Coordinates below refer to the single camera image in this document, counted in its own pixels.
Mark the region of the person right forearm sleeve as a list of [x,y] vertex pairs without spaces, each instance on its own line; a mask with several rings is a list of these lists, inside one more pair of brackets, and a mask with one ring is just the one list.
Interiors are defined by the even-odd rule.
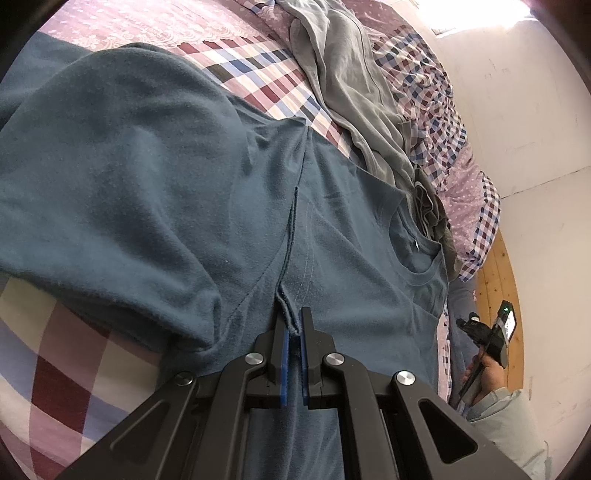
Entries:
[[531,479],[547,479],[549,459],[528,399],[502,387],[472,406],[467,420]]

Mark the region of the person right hand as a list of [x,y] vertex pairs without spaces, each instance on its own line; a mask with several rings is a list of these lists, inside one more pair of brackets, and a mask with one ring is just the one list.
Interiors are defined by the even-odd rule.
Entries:
[[502,366],[497,363],[493,358],[485,353],[477,354],[473,357],[472,363],[467,367],[462,382],[465,383],[472,371],[474,370],[475,364],[480,361],[483,366],[481,387],[475,395],[472,402],[467,402],[467,405],[472,407],[480,402],[489,393],[504,388],[506,386],[505,370]]

